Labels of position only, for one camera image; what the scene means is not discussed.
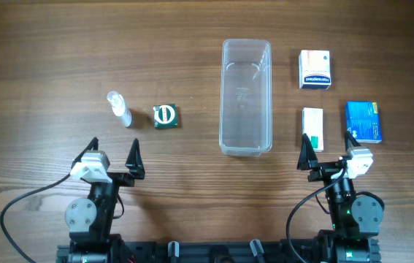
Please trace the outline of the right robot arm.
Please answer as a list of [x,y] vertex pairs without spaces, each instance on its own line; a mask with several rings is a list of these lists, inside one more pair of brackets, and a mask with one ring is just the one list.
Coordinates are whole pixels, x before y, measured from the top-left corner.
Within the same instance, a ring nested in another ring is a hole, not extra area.
[[360,145],[350,133],[345,134],[345,154],[336,161],[320,162],[307,134],[302,135],[302,149],[297,168],[308,170],[310,182],[320,181],[329,209],[332,229],[321,230],[310,247],[295,245],[297,258],[306,262],[379,262],[379,235],[385,204],[368,191],[357,192],[353,180],[365,175],[373,164],[369,148]]

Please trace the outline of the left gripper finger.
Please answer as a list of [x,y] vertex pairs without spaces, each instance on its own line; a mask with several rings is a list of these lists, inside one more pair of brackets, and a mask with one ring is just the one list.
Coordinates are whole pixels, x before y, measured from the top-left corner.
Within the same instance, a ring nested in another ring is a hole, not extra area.
[[89,144],[84,148],[84,150],[72,161],[72,167],[75,166],[76,163],[81,162],[81,158],[88,150],[98,150],[99,148],[99,139],[94,137]]
[[142,157],[139,147],[139,140],[134,139],[129,151],[128,157],[125,163],[126,168],[129,169],[129,172],[144,172],[145,168],[142,163]]

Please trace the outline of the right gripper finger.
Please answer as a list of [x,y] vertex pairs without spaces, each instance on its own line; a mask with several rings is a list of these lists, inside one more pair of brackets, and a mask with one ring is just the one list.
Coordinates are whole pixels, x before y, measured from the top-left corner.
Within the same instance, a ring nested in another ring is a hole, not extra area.
[[302,148],[299,154],[297,169],[310,170],[318,166],[318,158],[307,134],[302,135]]
[[356,141],[356,139],[353,137],[353,135],[349,132],[345,132],[345,149],[349,150],[353,147],[359,147],[360,144]]

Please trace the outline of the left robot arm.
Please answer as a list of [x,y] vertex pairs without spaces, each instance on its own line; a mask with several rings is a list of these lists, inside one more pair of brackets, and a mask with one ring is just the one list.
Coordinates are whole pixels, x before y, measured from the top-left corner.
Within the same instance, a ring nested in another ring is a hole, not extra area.
[[76,199],[66,209],[70,244],[58,248],[57,262],[136,261],[121,235],[111,233],[111,227],[112,222],[119,218],[115,215],[115,207],[122,202],[120,188],[133,187],[136,180],[145,178],[139,140],[132,142],[125,163],[127,172],[110,172],[110,160],[98,146],[99,140],[93,138],[72,162],[69,175],[89,183],[91,187],[86,198]]

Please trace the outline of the green Zam-Buk tin box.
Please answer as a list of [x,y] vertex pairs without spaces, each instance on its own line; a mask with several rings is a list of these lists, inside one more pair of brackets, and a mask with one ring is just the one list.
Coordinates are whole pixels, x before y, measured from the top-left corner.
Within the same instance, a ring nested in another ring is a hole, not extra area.
[[154,127],[156,129],[172,129],[177,128],[178,114],[175,104],[155,105],[154,111]]

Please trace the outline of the white bottle clear cap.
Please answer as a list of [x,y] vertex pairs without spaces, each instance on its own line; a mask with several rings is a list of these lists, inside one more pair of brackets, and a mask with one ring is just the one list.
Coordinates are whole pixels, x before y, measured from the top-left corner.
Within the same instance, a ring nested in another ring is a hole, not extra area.
[[117,91],[110,91],[107,94],[107,101],[110,103],[112,111],[120,123],[125,128],[130,127],[132,122],[131,112],[122,95]]

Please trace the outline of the white Hansaplast plaster box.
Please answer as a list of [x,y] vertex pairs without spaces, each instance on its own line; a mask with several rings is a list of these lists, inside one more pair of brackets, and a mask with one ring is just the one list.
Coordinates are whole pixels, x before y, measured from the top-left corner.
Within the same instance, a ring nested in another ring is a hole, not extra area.
[[326,90],[331,85],[331,56],[328,50],[301,50],[299,87]]

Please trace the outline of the white green medicine box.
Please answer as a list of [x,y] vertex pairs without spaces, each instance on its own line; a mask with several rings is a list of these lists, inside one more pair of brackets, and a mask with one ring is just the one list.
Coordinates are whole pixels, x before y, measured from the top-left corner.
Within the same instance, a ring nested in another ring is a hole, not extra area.
[[302,133],[306,134],[315,152],[322,152],[323,145],[323,110],[304,107],[302,110]]

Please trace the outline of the blue lozenges box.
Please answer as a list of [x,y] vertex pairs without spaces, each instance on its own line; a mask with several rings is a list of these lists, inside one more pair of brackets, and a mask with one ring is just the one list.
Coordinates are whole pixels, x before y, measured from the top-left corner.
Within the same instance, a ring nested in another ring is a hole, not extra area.
[[345,105],[347,131],[359,143],[379,143],[383,137],[376,102],[349,101]]

